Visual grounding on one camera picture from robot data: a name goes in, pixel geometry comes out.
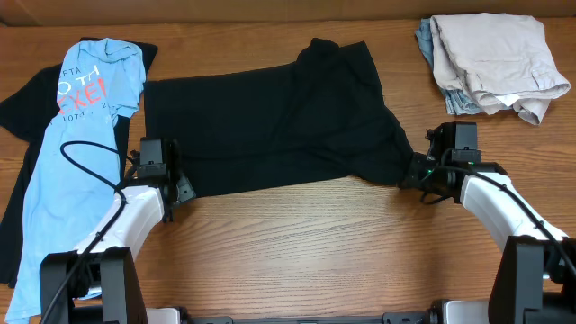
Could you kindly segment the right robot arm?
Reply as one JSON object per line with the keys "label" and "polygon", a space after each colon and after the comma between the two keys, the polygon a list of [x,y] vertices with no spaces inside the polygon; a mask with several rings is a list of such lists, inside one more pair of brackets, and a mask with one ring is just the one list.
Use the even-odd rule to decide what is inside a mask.
{"label": "right robot arm", "polygon": [[540,216],[507,172],[482,161],[474,122],[446,122],[426,134],[428,152],[414,154],[404,188],[451,199],[488,230],[502,256],[487,301],[435,301],[401,323],[573,323],[575,241]]}

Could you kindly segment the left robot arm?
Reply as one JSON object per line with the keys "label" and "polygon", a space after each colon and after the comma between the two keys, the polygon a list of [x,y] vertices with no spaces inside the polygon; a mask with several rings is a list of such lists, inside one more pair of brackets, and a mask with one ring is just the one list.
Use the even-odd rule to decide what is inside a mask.
{"label": "left robot arm", "polygon": [[196,193],[174,139],[143,138],[115,198],[96,228],[71,251],[40,266],[43,323],[186,323],[185,309],[148,308],[134,261],[151,230]]}

